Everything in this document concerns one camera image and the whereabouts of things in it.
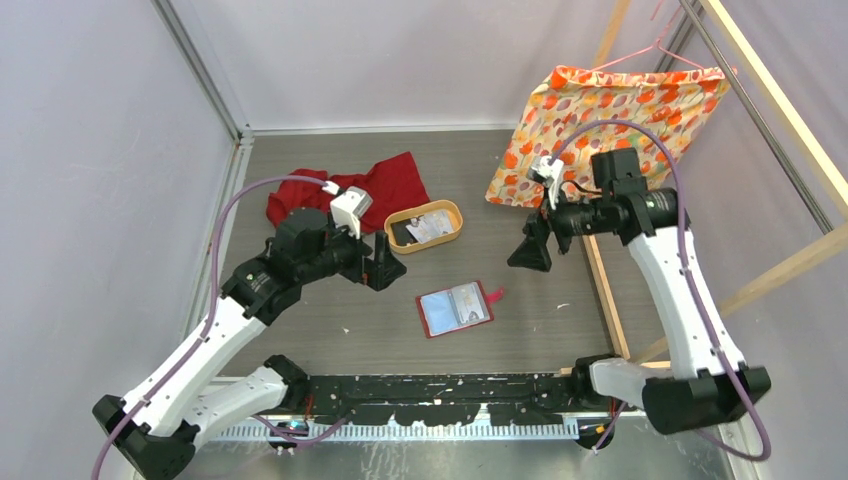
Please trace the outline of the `yellow oval tray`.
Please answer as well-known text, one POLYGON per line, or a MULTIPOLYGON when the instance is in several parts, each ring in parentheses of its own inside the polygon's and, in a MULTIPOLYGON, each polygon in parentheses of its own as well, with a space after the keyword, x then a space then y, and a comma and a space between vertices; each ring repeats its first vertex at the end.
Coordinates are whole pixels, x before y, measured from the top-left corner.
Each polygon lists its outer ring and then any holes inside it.
POLYGON ((400 254, 411 254, 455 240, 460 235, 463 225, 463 216, 458 206, 454 202, 450 200, 436 200, 418 207, 413 207, 390 214, 384 221, 384 230, 388 235, 389 243, 393 251, 400 254), (398 246, 395 243, 395 238, 390 228, 390 225, 392 223, 405 222, 409 224, 411 218, 437 210, 447 210, 449 212, 452 224, 455 228, 455 231, 453 233, 446 236, 442 236, 427 243, 416 242, 415 244, 408 246, 398 246))

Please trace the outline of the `red card holder wallet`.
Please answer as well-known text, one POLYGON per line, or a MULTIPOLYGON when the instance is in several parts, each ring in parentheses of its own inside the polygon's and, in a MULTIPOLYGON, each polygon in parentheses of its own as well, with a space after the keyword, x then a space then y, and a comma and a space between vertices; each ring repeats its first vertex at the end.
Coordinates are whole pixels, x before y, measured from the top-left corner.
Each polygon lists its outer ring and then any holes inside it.
POLYGON ((476 280, 417 296, 415 305, 425 336, 433 339, 492 322, 493 305, 504 294, 503 287, 487 292, 476 280))

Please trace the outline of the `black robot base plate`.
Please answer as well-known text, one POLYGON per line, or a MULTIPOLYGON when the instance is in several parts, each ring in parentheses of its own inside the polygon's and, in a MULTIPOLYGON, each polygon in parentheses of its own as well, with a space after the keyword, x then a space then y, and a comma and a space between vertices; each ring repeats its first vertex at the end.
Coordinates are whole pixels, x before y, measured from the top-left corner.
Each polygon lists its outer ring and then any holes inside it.
POLYGON ((620 401, 580 397, 571 378, 554 373, 314 375, 295 398, 262 414, 309 413, 330 425, 428 427, 468 425, 486 413, 494 426, 553 425, 565 414, 610 417, 620 401))

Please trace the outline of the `white VIP card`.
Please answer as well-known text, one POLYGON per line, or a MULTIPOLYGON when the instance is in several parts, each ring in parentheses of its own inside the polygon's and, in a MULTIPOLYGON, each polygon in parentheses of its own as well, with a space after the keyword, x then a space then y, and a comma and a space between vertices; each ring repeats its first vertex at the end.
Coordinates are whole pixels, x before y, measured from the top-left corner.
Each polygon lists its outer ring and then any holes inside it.
POLYGON ((432 211, 413 217, 405 229, 417 243, 427 243, 455 231, 447 210, 432 211))

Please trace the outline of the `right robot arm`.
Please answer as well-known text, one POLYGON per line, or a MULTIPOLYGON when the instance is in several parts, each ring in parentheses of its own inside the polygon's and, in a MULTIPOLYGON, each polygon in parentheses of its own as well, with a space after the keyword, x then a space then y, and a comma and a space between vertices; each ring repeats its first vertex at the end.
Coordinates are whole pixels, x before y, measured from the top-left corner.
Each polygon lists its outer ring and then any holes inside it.
POLYGON ((592 156, 600 190, 594 198, 567 200, 563 169, 562 161, 549 156, 531 163, 528 177, 544 194, 508 265, 549 271, 550 236, 562 253, 578 236, 618 236, 648 284, 670 354, 665 370, 613 354, 578 359, 571 373, 574 403, 591 411, 615 398, 643 410, 662 434, 739 420, 770 390, 771 379, 764 367, 748 365, 730 339, 705 285, 677 192, 650 188, 633 148, 592 156))

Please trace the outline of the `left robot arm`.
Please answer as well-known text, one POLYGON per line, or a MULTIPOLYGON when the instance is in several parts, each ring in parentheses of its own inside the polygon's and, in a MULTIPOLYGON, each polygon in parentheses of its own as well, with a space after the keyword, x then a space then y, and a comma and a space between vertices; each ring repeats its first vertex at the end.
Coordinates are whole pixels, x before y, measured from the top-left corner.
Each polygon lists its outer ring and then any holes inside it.
POLYGON ((301 298, 304 286, 335 275, 374 291, 406 266, 378 232, 373 245, 320 210, 291 214, 264 250, 213 290, 207 318, 144 382, 122 397, 103 396, 93 414, 112 444, 146 479, 174 479, 221 431, 260 412, 298 412, 309 377, 283 355, 269 357, 242 380, 204 388, 244 346, 301 298))

